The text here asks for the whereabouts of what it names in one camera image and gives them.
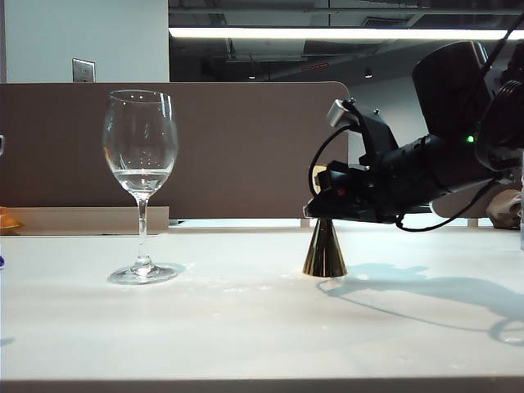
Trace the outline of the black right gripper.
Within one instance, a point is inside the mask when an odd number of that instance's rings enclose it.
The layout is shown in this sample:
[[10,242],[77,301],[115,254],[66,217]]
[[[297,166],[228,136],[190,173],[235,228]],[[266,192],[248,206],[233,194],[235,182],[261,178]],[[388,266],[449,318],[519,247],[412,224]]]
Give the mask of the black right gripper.
[[319,194],[304,206],[307,218],[393,224],[422,204],[420,141],[376,156],[367,169],[334,160],[315,170]]

